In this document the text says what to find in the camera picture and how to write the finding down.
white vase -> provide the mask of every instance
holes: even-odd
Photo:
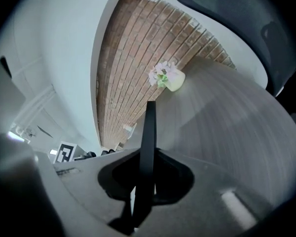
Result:
[[[173,81],[168,80],[164,83],[170,91],[176,91],[179,88],[181,88],[185,80],[185,74],[182,71],[176,69],[176,73],[177,73],[177,76]]]

brick wall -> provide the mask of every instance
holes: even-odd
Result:
[[[101,144],[114,148],[164,88],[148,73],[165,60],[178,69],[195,55],[234,68],[217,39],[195,19],[162,0],[120,0],[109,21],[98,64],[97,112]]]

white wall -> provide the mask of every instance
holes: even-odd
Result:
[[[12,81],[26,96],[24,106],[51,84],[56,90],[56,96],[30,124],[37,132],[30,143],[36,150],[49,152],[63,140],[101,153],[91,103],[91,55],[97,47],[100,52],[105,22],[117,2],[23,0],[3,28],[0,56],[6,57]]]
[[[117,2],[45,0],[43,5],[41,41],[49,75],[75,127],[89,141],[86,144],[97,146],[94,152],[100,150],[100,143],[91,99],[91,84],[96,85],[96,76],[90,77],[92,50],[100,52],[107,23],[100,29],[98,25],[103,18],[108,21]],[[107,3],[110,10],[102,17]]]
[[[201,23],[222,44],[223,48],[231,57],[237,71],[245,77],[255,81],[263,88],[266,88],[267,75],[265,69],[258,57],[243,40],[222,24],[186,7],[177,0],[165,1],[188,13]]]

green leaf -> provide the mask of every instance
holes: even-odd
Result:
[[[158,81],[158,87],[164,87],[164,86],[165,86],[165,84],[163,81]]]
[[[165,82],[167,80],[168,80],[168,77],[167,76],[163,76],[162,79],[161,79],[161,81],[163,81],[163,82]]]

window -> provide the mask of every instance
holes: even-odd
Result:
[[[21,138],[20,136],[16,135],[13,132],[8,132],[8,137],[10,137],[12,140],[18,140],[24,142],[24,139]]]
[[[57,150],[53,150],[52,149],[49,153],[52,154],[52,155],[56,155],[57,154]]]

